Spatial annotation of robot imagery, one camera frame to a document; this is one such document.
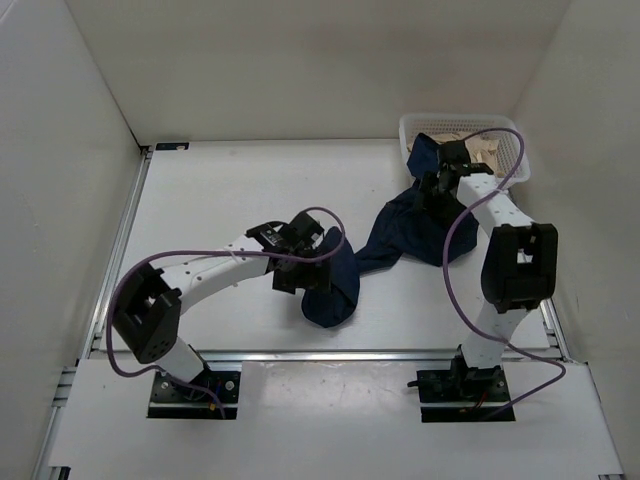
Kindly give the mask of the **dark blue denim trousers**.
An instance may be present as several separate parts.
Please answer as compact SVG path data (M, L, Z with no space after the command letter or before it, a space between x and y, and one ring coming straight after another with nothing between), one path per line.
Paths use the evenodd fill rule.
M301 310L307 320L322 328L342 324L356 310L360 277L394 266L403 255L432 266L442 265L447 229L414 207L422 177L438 169L437 149L433 138L418 134L407 162L414 177L412 186L386 202L364 247L355 252L345 242L329 259L330 291L304 292Z

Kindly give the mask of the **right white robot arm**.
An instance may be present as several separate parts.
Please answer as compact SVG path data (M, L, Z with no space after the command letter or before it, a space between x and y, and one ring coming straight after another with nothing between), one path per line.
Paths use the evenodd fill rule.
M437 171L421 180L417 205L445 228L447 243L464 220L477 220L489 239L480 274L484 301L449 368L425 371L417 384L431 402L492 400L516 328L554 293L558 232L522 213L493 170L471 161L463 141L440 145L437 161Z

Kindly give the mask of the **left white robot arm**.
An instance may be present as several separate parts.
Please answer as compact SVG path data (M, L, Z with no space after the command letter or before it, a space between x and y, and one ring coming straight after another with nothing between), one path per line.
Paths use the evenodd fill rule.
M105 337L112 369L124 378L134 375L117 364L113 337L118 335L144 372L164 375L188 400L211 395L207 363L178 335L182 315L220 291L265 275L273 277L277 291L329 291L330 260L339 250L322 246L324 235L303 210L290 222L250 228L219 250L176 250L174 265L152 264L169 252L140 261L123 275L109 303Z

